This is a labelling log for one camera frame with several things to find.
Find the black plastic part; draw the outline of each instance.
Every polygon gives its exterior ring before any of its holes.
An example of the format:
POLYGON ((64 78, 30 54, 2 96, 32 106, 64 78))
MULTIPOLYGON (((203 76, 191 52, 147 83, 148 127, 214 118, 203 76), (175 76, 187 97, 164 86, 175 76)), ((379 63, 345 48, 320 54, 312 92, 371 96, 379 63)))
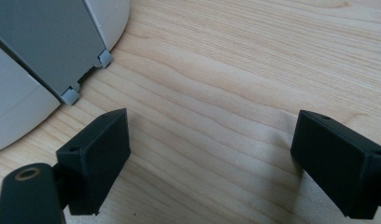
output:
POLYGON ((68 203, 72 215, 97 215, 130 156, 126 109, 98 117, 56 154, 62 207, 68 203))
POLYGON ((26 165, 5 177, 0 195, 0 224, 4 223, 65 223, 49 165, 26 165))
POLYGON ((291 155, 345 216, 374 217, 381 205, 381 146, 334 119, 302 110, 291 155))

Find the wood grain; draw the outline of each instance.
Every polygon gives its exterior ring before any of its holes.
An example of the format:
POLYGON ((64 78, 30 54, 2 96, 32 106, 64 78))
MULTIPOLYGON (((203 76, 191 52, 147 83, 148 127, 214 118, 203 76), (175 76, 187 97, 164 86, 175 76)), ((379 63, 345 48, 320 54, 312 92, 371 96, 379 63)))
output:
POLYGON ((381 0, 132 1, 112 54, 0 151, 0 184, 126 107, 130 159, 101 214, 67 223, 381 223, 343 217, 289 154, 300 109, 381 145, 381 0))

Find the white plastic panel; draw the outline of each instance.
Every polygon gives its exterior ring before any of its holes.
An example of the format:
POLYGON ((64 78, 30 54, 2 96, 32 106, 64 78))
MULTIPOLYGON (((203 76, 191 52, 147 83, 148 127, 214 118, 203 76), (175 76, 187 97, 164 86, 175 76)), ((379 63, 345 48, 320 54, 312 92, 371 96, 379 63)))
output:
POLYGON ((129 19, 129 0, 84 0, 108 50, 118 42, 129 19))
POLYGON ((30 132, 59 104, 0 49, 0 149, 30 132))

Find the light wood surface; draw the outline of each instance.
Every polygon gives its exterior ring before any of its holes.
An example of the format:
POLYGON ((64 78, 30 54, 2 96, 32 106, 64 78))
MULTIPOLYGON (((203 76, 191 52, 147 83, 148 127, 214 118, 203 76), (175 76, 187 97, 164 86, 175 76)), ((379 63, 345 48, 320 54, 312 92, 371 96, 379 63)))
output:
POLYGON ((101 214, 68 223, 381 223, 343 217, 289 154, 300 109, 381 145, 381 0, 132 1, 112 54, 0 151, 0 186, 126 107, 132 155, 101 214))

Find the hole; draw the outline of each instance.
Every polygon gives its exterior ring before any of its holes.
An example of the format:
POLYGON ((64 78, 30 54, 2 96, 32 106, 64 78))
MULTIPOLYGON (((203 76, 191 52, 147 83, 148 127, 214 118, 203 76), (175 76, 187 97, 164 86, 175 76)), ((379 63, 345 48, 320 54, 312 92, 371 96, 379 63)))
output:
POLYGON ((381 150, 373 150, 373 154, 381 156, 381 150))
POLYGON ((76 151, 79 151, 80 150, 80 147, 70 147, 68 149, 70 152, 76 152, 76 151))
POLYGON ((39 175, 39 173, 41 173, 41 170, 36 167, 31 167, 18 172, 15 179, 19 181, 28 180, 39 175))

